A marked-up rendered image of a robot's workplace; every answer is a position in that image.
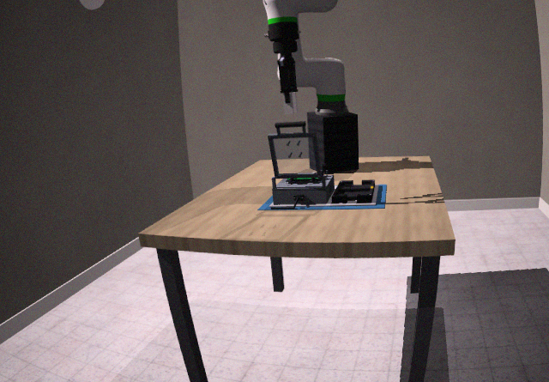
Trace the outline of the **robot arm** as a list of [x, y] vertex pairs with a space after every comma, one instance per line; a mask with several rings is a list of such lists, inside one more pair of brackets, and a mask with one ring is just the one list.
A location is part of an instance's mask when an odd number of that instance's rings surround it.
[[[296, 40], [298, 50], [292, 52], [295, 60], [297, 88], [314, 87], [317, 91], [317, 109], [322, 116], [348, 114], [345, 95], [344, 63], [335, 58], [305, 58], [299, 31], [299, 13], [324, 13], [332, 10], [338, 0], [263, 0], [268, 16], [270, 41]], [[297, 38], [297, 39], [295, 39]], [[273, 40], [272, 40], [273, 39]]]

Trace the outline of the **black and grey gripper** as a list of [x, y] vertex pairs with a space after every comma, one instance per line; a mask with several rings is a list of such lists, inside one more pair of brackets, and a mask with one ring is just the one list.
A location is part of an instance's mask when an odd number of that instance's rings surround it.
[[[274, 53], [280, 53], [277, 60], [281, 82], [281, 93], [283, 93], [285, 114], [298, 112], [296, 92], [295, 61], [292, 52], [298, 50], [296, 40], [282, 40], [273, 43]], [[294, 64], [293, 64], [294, 63]], [[289, 90], [289, 91], [288, 91]], [[294, 112], [293, 112], [294, 109]]]

